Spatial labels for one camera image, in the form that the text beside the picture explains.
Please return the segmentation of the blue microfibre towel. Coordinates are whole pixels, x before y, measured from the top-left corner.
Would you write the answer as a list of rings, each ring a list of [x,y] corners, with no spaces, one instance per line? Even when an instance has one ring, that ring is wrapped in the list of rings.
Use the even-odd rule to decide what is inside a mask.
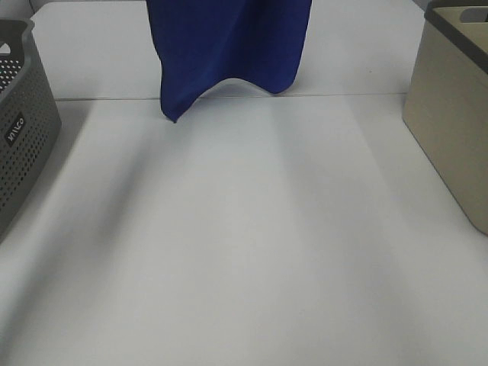
[[[241,79],[277,95],[302,57],[310,1],[147,1],[160,108],[176,122],[207,90]]]

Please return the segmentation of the beige plastic storage bin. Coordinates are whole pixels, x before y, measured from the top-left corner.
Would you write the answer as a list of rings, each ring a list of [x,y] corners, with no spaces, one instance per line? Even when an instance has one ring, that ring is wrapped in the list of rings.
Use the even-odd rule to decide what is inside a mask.
[[[424,13],[403,121],[470,223],[487,232],[485,1],[431,1]]]

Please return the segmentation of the grey perforated plastic basket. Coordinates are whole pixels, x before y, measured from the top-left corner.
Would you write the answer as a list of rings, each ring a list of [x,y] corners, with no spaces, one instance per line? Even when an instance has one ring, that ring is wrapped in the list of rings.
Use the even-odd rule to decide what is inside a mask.
[[[30,19],[1,19],[1,236],[50,157],[62,122]]]

